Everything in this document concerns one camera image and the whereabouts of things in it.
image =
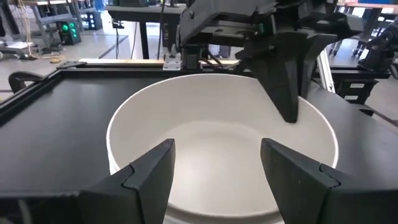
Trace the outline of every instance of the white bowl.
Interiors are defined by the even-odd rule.
[[[171,78],[132,95],[108,126],[111,174],[167,138],[176,148],[167,215],[189,223],[280,220],[262,138],[332,167],[338,160],[334,131],[314,106],[300,98],[297,123],[286,123],[256,79],[237,75]]]

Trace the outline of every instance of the metal frame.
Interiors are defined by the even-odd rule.
[[[167,76],[172,74],[172,72],[165,72],[161,70],[161,66],[163,64],[163,61],[161,60],[82,60],[82,62],[87,61],[87,64],[83,65],[77,65],[77,68],[61,68],[60,70],[57,70],[50,74],[45,82],[36,82],[28,86],[27,88],[20,90],[16,95],[14,95],[12,98],[9,100],[6,100],[4,104],[0,103],[0,112],[6,111],[7,108],[5,108],[6,105],[11,106],[12,108],[15,108],[14,111],[20,111],[23,110],[21,109],[20,106],[27,106],[30,102],[35,101],[37,98],[42,96],[43,93],[45,93],[48,89],[51,89],[52,86],[55,86],[59,80],[63,78],[63,76],[71,76],[71,77],[100,77],[101,74],[106,75],[109,77],[110,75],[114,73],[118,73],[122,76],[126,77],[142,77],[143,76],[143,71],[151,71],[151,70],[156,70],[159,71],[156,74],[158,75],[163,75]],[[328,95],[330,96],[331,94],[326,93],[325,91],[318,91],[314,95],[317,95],[319,101],[323,101],[323,95]],[[367,167],[377,167],[377,163],[379,161],[369,161],[369,158],[359,158],[359,162],[362,162],[363,165],[358,165],[354,166],[351,168],[348,166],[349,164],[359,164],[359,162],[352,163],[352,161],[356,161],[357,159],[356,155],[358,153],[364,153],[364,152],[372,152],[376,153],[373,157],[374,158],[380,158],[381,156],[385,155],[383,153],[380,153],[380,151],[391,151],[390,149],[394,148],[394,143],[396,142],[396,137],[393,140],[389,140],[388,137],[390,138],[394,137],[393,134],[384,131],[383,129],[380,128],[380,126],[376,125],[376,122],[373,121],[371,118],[366,118],[365,116],[360,115],[359,113],[354,113],[353,110],[347,110],[350,109],[349,105],[347,105],[344,102],[341,102],[341,99],[337,99],[337,105],[343,105],[343,109],[339,110],[336,114],[335,111],[330,110],[331,105],[334,105],[336,102],[333,100],[335,97],[332,95],[331,101],[325,102],[323,105],[329,105],[328,110],[325,110],[322,108],[322,104],[318,103],[319,110],[322,113],[325,113],[326,118],[331,118],[329,120],[330,124],[332,127],[335,128],[336,130],[336,136],[339,138],[339,145],[341,143],[341,148],[342,149],[347,149],[347,150],[342,150],[341,157],[344,158],[342,159],[342,166],[339,167],[340,170],[343,172],[347,172],[349,174],[355,175],[357,173],[362,174],[363,172],[360,172],[361,170],[367,168]],[[0,122],[4,121],[3,119],[4,114],[1,114]],[[348,120],[345,119],[351,119],[355,118],[353,122],[347,122]],[[356,127],[354,126],[355,124],[362,124],[362,121],[366,121],[364,123],[364,127],[366,128],[366,131],[360,131],[360,132],[355,132],[353,131]],[[23,136],[20,136],[19,138],[20,141],[26,141]],[[367,176],[367,174],[363,174],[362,176],[359,176],[360,178],[366,177],[368,180],[377,182],[378,180],[384,180],[383,183],[391,183],[391,181],[388,181],[389,178],[396,177],[396,172],[388,172],[386,175],[384,175],[384,171],[387,170],[388,167],[394,167],[394,161],[390,159],[386,163],[389,164],[389,166],[383,166],[383,167],[377,167],[374,170],[371,171],[378,171],[379,173],[376,172],[377,175],[371,175]],[[74,215],[73,211],[73,205],[70,200],[68,200],[69,196],[74,196],[76,195],[77,190],[80,189],[70,189],[70,191],[63,191],[59,192],[58,190],[54,190],[53,192],[19,192],[19,191],[13,191],[13,192],[4,192],[3,196],[5,200],[15,202],[19,199],[21,200],[29,200],[32,199],[32,202],[51,202],[46,204],[44,207],[40,207],[38,209],[46,209],[46,210],[40,210],[40,213],[45,213],[45,214],[50,214],[50,218],[57,218],[57,219],[62,219],[62,218],[79,218],[80,216]],[[52,211],[62,211],[62,213],[55,213],[56,215],[51,216]]]
[[[40,29],[40,35],[46,47],[50,47],[52,43],[51,38],[47,35],[46,31],[46,28],[49,28],[49,24],[54,22],[69,22],[74,20],[73,16],[71,15],[72,6],[68,4],[68,1],[66,0],[46,1],[46,2],[24,1],[24,4],[33,10],[35,21]],[[39,12],[39,6],[57,5],[57,4],[68,4],[67,7],[68,14],[41,17]]]
[[[322,87],[331,93],[336,93],[335,84],[331,75],[328,53],[322,50],[321,54],[317,57],[317,65],[319,76],[321,78]]]
[[[146,22],[159,22],[161,8],[159,6],[149,7],[121,7],[121,6],[106,6],[105,9],[109,12],[112,18],[119,21],[139,22],[142,58],[149,59],[148,36]],[[179,7],[165,7],[163,21],[164,23],[174,24],[169,26],[169,40],[175,40],[175,29],[180,20],[180,15],[185,9],[185,6]]]
[[[21,42],[21,33],[19,32],[19,28],[17,23],[15,22],[14,17],[12,16],[12,12],[9,8],[8,3],[0,4],[0,15],[3,18],[4,29],[6,30],[6,35],[10,35],[12,37],[12,44],[21,43],[26,44],[26,47],[10,47],[10,45],[0,45],[0,59],[2,59],[3,54],[15,54],[19,58],[25,58],[26,53],[24,49],[27,48],[27,45],[32,45],[33,43],[25,43]]]
[[[95,12],[94,7],[88,9],[80,9],[79,2],[84,2],[84,1],[86,0],[71,0],[71,2],[69,2],[69,5],[71,7],[71,13],[76,17],[81,31],[84,31],[83,20],[81,19],[81,15],[86,14],[88,12]]]

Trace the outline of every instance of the table leg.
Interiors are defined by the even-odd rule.
[[[361,35],[361,39],[368,39],[372,34],[374,26],[377,24],[377,20],[381,15],[382,9],[372,9],[369,15],[368,21],[366,21],[365,26],[363,27],[363,32]]]
[[[345,6],[345,7],[344,7],[344,10],[343,10],[343,13],[348,13],[348,9],[349,9],[349,7],[348,7],[348,6]]]
[[[3,24],[10,32],[10,36],[13,40],[19,40],[21,38],[21,33],[19,32],[18,25],[12,16],[12,12],[9,8],[8,4],[0,5],[0,13],[4,15],[4,22]]]
[[[342,43],[343,43],[342,40],[340,40],[340,41],[338,41],[338,42],[336,43],[335,48],[333,49],[333,52],[332,52],[333,56],[336,56],[336,54],[337,54],[337,52],[339,51],[340,46],[341,46]]]
[[[81,14],[80,14],[80,10],[79,10],[78,1],[72,0],[72,3],[70,4],[70,7],[74,10],[75,16],[76,16],[77,21],[79,23],[80,31],[84,31],[85,29],[83,27],[83,20],[81,19]]]
[[[175,44],[175,39],[177,36],[177,26],[178,26],[178,22],[170,22],[169,25],[167,26],[168,29],[168,33],[169,33],[169,39],[167,41],[167,50],[169,52],[172,51],[172,46],[173,44]]]
[[[354,8],[355,8],[355,7],[348,7],[346,13],[351,15],[351,14],[354,12]]]
[[[43,23],[41,21],[41,16],[40,16],[40,13],[39,13],[38,6],[32,7],[32,10],[33,10],[33,14],[35,15],[36,23],[39,26],[40,33],[42,35],[42,40],[44,42],[44,45],[46,47],[51,47],[52,41],[50,40],[49,36],[47,35],[47,32],[45,31],[45,29],[43,27],[44,25],[43,25]]]
[[[139,23],[139,32],[141,33],[142,58],[149,59],[147,24],[145,22]]]

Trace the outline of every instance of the black plastic mount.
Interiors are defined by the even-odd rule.
[[[198,69],[203,44],[243,46],[250,69],[283,119],[295,123],[316,58],[328,44],[362,32],[361,19],[333,12],[336,1],[195,1],[180,18],[182,67]]]
[[[175,146],[167,139],[78,195],[83,223],[163,223],[173,182]]]
[[[398,220],[398,190],[355,180],[271,139],[262,140],[261,160],[286,224]]]

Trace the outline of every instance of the workbench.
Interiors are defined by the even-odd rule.
[[[1,102],[0,198],[70,194],[99,182],[109,175],[105,135],[118,106],[153,83],[191,73],[163,71],[161,60],[81,61]],[[397,135],[315,83],[308,101],[335,130],[338,170],[398,187]]]
[[[163,23],[168,24],[167,28],[169,33],[169,41],[167,44],[167,48],[169,50],[171,49],[172,44],[175,43],[177,25],[180,21],[180,15],[185,8],[185,4],[179,4],[177,7],[164,7]],[[139,23],[139,30],[141,33],[142,56],[143,59],[149,59],[146,22],[160,22],[160,13],[162,11],[162,8],[160,6],[106,6],[105,9],[109,12],[112,18],[115,18],[119,21],[131,21]]]

